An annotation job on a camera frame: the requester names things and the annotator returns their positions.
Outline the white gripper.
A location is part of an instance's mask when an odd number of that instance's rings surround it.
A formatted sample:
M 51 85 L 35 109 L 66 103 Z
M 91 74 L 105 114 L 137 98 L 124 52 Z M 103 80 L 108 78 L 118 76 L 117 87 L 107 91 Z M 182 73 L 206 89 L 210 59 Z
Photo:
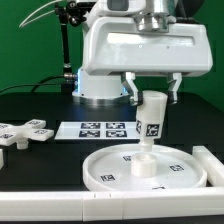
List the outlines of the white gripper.
M 177 92 L 185 76 L 207 73 L 213 64 L 207 32 L 195 24 L 171 24 L 167 33 L 139 32 L 128 17 L 101 17 L 84 39 L 83 69 L 90 75 L 120 74 L 132 106 L 143 103 L 136 87 L 139 76 L 167 73 L 168 103 L 176 104 Z

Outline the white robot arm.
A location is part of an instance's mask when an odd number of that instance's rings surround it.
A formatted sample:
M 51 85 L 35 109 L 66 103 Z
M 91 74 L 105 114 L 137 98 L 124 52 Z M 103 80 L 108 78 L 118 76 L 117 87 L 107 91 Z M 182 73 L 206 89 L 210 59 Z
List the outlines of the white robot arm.
M 137 76 L 165 77 L 177 101 L 184 77 L 207 73 L 213 64 L 206 28 L 177 17 L 181 0 L 75 0 L 83 23 L 83 59 L 77 97 L 91 103 L 128 99 L 143 103 Z

